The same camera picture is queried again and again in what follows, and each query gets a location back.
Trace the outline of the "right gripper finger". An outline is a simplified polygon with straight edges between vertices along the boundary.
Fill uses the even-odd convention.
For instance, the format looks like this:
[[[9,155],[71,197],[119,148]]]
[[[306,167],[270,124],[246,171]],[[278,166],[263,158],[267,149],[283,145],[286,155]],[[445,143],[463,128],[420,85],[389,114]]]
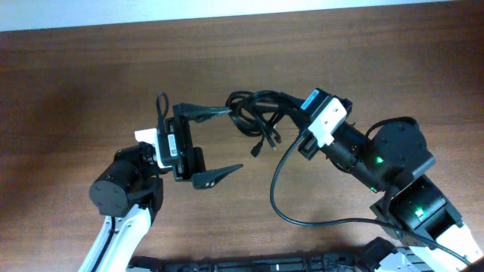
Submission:
[[[281,109],[296,109],[299,110],[304,103],[301,98],[294,97],[284,92],[273,91],[270,98],[278,108]]]
[[[286,116],[289,116],[299,132],[304,132],[310,125],[309,116],[296,106],[282,106],[282,110]]]

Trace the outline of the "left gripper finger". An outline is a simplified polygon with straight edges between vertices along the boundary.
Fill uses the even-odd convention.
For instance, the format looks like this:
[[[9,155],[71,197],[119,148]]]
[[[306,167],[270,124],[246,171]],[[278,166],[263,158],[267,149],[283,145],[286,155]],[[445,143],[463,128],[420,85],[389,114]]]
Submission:
[[[196,123],[205,122],[231,112],[230,107],[204,107],[195,104],[181,104],[180,110],[181,116]]]
[[[243,164],[231,165],[224,168],[209,170],[193,174],[191,183],[195,190],[205,190],[217,185],[223,178],[242,168]]]

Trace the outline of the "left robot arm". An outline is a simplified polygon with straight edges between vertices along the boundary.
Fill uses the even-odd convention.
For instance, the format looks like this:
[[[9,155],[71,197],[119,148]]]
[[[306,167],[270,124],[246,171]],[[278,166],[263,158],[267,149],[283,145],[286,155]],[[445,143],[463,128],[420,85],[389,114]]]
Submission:
[[[205,122],[230,113],[230,108],[176,104],[172,109],[171,118],[159,111],[156,127],[136,131],[137,144],[118,150],[90,186],[89,197],[105,219],[82,271],[128,267],[163,204],[162,175],[173,173],[176,181],[206,190],[241,167],[206,169],[202,149],[191,140],[191,121]]]

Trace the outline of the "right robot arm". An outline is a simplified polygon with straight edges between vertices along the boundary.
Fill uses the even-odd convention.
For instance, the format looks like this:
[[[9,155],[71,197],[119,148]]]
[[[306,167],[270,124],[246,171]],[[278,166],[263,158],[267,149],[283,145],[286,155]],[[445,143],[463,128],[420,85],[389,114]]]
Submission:
[[[362,133],[346,119],[352,104],[316,88],[301,100],[276,92],[274,119],[290,116],[299,135],[289,151],[311,159],[322,152],[340,171],[383,193],[371,206],[370,224],[392,238],[434,271],[463,271],[483,257],[461,213],[426,176],[436,162],[417,121],[384,119]]]

